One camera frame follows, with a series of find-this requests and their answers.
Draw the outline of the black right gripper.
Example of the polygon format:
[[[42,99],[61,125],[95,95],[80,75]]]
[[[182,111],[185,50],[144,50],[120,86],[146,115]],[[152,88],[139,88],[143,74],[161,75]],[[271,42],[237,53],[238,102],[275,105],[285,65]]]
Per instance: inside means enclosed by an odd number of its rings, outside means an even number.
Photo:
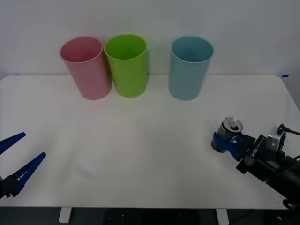
[[[286,154],[283,152],[286,135],[260,135],[255,138],[240,134],[234,141],[222,139],[214,132],[213,143],[219,150],[230,152],[233,158],[240,161],[236,166],[242,174],[250,173],[261,181],[275,176],[288,167]],[[250,146],[245,154],[244,147]]]

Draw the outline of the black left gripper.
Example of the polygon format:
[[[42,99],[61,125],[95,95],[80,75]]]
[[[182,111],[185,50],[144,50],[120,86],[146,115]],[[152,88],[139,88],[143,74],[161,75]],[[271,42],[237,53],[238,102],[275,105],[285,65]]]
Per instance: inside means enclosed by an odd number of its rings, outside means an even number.
[[[19,140],[24,138],[26,134],[24,132],[11,136],[7,139],[0,141],[0,154],[4,153],[8,150],[12,145],[17,143]],[[46,153],[42,152],[33,160],[31,160],[28,164],[23,166],[21,169],[9,175],[5,179],[0,178],[0,198],[6,196],[9,198],[10,196],[16,197],[20,191],[24,188],[25,183],[31,177],[31,175],[35,172],[38,166],[46,157]]]

